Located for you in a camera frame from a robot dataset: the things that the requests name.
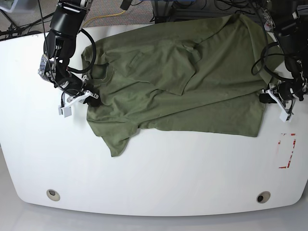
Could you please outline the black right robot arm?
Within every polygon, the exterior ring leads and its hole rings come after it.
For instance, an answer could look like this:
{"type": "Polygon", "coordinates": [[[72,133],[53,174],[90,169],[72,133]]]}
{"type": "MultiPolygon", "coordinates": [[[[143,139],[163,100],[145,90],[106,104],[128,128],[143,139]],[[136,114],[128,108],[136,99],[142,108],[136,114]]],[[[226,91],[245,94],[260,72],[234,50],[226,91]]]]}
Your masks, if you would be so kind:
{"type": "Polygon", "coordinates": [[[91,5],[90,0],[58,1],[51,19],[50,31],[44,34],[44,54],[38,74],[43,80],[62,91],[58,110],[64,117],[71,116],[72,106],[76,103],[92,106],[100,104],[99,95],[88,82],[96,60],[96,44],[92,36],[82,28],[91,5]],[[92,59],[82,70],[69,67],[79,33],[84,34],[92,45],[92,59]]]}

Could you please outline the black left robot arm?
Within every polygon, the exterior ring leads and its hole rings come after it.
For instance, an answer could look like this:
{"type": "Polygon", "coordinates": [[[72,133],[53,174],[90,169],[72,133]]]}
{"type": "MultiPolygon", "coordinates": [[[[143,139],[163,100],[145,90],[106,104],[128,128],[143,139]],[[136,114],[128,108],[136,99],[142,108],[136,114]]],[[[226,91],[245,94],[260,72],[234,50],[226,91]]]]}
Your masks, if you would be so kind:
{"type": "Polygon", "coordinates": [[[276,103],[281,109],[280,119],[289,122],[296,101],[303,101],[308,92],[308,2],[306,0],[264,0],[260,8],[266,26],[275,42],[262,50],[258,62],[277,84],[269,84],[259,99],[262,103],[276,103]],[[291,78],[282,77],[266,66],[272,47],[280,47],[286,69],[291,78]]]}

